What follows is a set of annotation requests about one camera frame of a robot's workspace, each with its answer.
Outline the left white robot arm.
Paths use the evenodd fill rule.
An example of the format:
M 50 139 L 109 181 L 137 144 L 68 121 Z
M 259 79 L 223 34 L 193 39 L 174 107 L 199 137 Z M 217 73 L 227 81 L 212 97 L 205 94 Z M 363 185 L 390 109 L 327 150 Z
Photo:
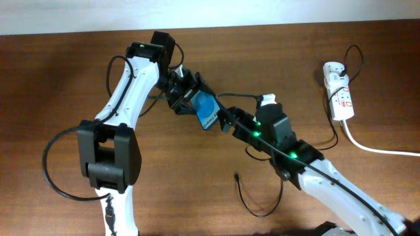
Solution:
M 133 186 L 142 157 L 135 128 L 150 91 L 158 88 L 177 115 L 196 115 L 204 130 L 218 120 L 216 94 L 201 74 L 170 67 L 175 46 L 169 33 L 155 31 L 149 43 L 128 47 L 114 93 L 94 120 L 83 120 L 77 132 L 81 173 L 100 199 L 106 236 L 139 234 Z

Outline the blue Galaxy smartphone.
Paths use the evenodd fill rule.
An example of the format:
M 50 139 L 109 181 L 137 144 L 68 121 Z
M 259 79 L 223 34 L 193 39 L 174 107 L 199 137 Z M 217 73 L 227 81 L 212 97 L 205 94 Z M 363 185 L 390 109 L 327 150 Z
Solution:
M 199 90 L 192 97 L 191 104 L 203 130 L 209 130 L 219 120 L 220 107 L 213 95 Z

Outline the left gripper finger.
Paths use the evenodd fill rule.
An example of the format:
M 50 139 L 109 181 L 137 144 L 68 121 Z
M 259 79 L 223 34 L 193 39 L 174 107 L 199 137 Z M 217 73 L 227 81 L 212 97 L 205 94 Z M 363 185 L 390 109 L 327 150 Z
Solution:
M 196 114 L 195 109 L 183 101 L 179 102 L 175 106 L 174 112 L 176 115 L 195 115 Z
M 203 75 L 200 72 L 196 72 L 195 76 L 197 77 L 198 82 L 199 82 L 198 89 L 202 92 L 206 92 L 210 94 L 212 97 L 215 97 L 216 94 L 214 90 L 209 86 L 207 81 L 203 78 Z

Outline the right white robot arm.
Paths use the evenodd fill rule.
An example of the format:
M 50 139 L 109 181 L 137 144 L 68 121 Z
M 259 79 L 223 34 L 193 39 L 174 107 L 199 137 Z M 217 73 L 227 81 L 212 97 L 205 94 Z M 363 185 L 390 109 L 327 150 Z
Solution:
M 296 137 L 281 104 L 269 104 L 252 115 L 240 108 L 219 111 L 222 129 L 269 155 L 284 181 L 317 199 L 356 235 L 405 235 L 406 219 L 389 210 L 347 180 L 320 151 Z

